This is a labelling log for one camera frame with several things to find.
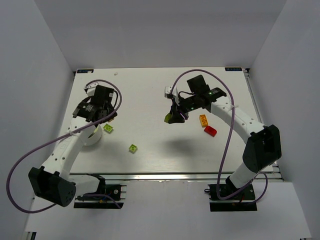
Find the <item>orange long lego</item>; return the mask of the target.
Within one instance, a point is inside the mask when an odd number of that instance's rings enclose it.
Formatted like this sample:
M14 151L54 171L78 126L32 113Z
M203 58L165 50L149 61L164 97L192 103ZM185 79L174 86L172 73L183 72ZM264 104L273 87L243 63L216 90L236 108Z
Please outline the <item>orange long lego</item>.
M200 125L201 125L202 128L205 128L205 127L207 127L209 125L207 117L206 117L205 114L201 114L199 116L199 121L200 121Z

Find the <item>lime lego table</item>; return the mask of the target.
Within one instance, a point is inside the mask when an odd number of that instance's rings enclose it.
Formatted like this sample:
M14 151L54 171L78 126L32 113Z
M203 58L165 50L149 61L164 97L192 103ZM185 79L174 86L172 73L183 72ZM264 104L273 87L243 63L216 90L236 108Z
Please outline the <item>lime lego table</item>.
M128 150L134 154L138 150L138 147L134 144L131 144Z

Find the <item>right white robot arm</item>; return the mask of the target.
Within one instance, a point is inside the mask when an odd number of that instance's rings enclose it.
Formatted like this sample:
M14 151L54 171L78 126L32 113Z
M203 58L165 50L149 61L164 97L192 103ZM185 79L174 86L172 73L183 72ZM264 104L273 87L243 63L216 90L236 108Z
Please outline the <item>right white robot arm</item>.
M220 196L225 198L243 188L267 166L282 157L280 130L275 125L267 126L253 119L235 105L230 93L215 87L210 88L202 75L187 80L189 97L180 95L176 86L166 86L164 96L172 101L165 116L168 124L184 123L189 112L199 108L223 120L236 132L245 144L241 165L225 181Z

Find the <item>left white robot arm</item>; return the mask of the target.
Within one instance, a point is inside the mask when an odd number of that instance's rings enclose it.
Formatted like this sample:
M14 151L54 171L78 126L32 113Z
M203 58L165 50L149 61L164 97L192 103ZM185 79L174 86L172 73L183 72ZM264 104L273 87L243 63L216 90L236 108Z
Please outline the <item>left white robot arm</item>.
M33 167L28 173L35 195L62 207L78 196L88 194L97 198L105 193L106 184L98 174L70 178L71 168L82 148L95 143L93 135L100 126L99 121L105 123L117 116L112 105L116 95L113 88L91 84L85 92L87 97L72 113L68 136L59 141L40 168Z

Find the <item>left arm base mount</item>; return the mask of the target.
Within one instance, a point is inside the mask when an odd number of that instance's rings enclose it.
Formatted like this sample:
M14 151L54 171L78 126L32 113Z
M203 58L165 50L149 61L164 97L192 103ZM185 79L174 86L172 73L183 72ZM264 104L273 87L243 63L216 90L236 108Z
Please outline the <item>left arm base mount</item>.
M126 185L110 183L98 174L76 175L72 180L76 186L75 209L119 210L123 207Z

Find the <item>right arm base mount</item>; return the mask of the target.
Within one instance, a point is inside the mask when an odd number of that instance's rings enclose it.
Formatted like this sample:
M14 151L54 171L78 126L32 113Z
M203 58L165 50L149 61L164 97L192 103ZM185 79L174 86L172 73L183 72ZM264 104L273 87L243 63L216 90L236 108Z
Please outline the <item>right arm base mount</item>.
M249 185L241 193L226 200L218 198L216 184L209 184L204 190L209 197L209 207L211 212L256 212L256 195L252 185Z

